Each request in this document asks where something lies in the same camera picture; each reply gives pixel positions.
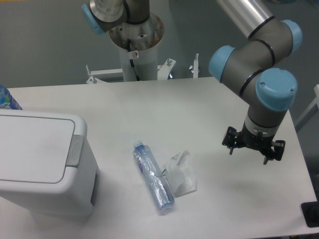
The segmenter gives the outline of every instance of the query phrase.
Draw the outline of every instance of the white table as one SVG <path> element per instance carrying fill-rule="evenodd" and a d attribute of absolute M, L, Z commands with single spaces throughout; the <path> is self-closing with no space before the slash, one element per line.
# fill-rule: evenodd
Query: white table
<path fill-rule="evenodd" d="M 310 234 L 300 204 L 316 197 L 287 114 L 275 139 L 286 140 L 281 162 L 263 165 L 250 149 L 221 145 L 228 126 L 240 130 L 248 105 L 214 78 L 102 83 L 10 90 L 25 110 L 81 115 L 101 169 L 89 218 L 31 213 L 0 199 L 6 239 L 247 239 Z M 161 215 L 132 157 L 148 144 L 160 166 L 188 149 L 198 189 Z"/>

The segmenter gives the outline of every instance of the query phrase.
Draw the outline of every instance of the metal bracket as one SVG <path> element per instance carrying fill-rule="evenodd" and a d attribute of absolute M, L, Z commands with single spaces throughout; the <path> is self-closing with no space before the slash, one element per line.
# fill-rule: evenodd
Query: metal bracket
<path fill-rule="evenodd" d="M 298 132 L 305 124 L 318 112 L 319 110 L 319 85 L 315 88 L 316 98 L 308 105 L 308 107 L 302 112 L 295 123 L 296 132 Z"/>
<path fill-rule="evenodd" d="M 176 61 L 168 58 L 163 65 L 158 65 L 158 80 L 167 80 L 171 74 L 171 70 L 173 69 Z M 122 69 L 112 69 L 112 70 L 102 70 L 102 71 L 90 71 L 89 66 L 86 65 L 87 74 L 89 79 L 86 81 L 87 84 L 96 84 L 96 83 L 106 83 L 105 81 L 101 81 L 99 79 L 105 78 L 116 78 L 123 76 Z"/>

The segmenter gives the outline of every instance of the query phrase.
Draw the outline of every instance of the blue bottle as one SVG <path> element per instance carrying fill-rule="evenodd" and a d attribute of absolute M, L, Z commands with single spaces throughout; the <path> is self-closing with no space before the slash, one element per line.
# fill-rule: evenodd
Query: blue bottle
<path fill-rule="evenodd" d="M 143 145 L 141 141 L 138 141 L 134 144 L 133 156 L 138 163 L 157 208 L 160 211 L 165 211 L 172 207 L 174 205 L 174 197 L 151 149 L 147 145 Z"/>
<path fill-rule="evenodd" d="M 22 110 L 21 106 L 12 97 L 9 90 L 0 85 L 0 109 Z"/>

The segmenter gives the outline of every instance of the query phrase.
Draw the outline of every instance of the bolt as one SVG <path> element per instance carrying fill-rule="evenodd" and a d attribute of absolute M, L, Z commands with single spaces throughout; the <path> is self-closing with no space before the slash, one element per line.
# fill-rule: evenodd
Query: bolt
<path fill-rule="evenodd" d="M 172 62 L 173 62 L 173 61 L 172 61 L 170 58 L 167 59 L 167 65 L 168 65 L 168 66 L 170 66 L 170 64 L 171 64 Z"/>
<path fill-rule="evenodd" d="M 190 65 L 189 66 L 189 68 L 188 68 L 188 70 L 189 70 L 189 72 L 191 73 L 191 74 L 194 74 L 194 67 L 193 67 L 193 65 Z"/>
<path fill-rule="evenodd" d="M 90 75 L 90 74 L 91 74 L 91 71 L 90 71 L 90 69 L 89 69 L 89 65 L 86 65 L 86 70 L 87 70 L 87 72 L 88 72 L 88 75 Z"/>

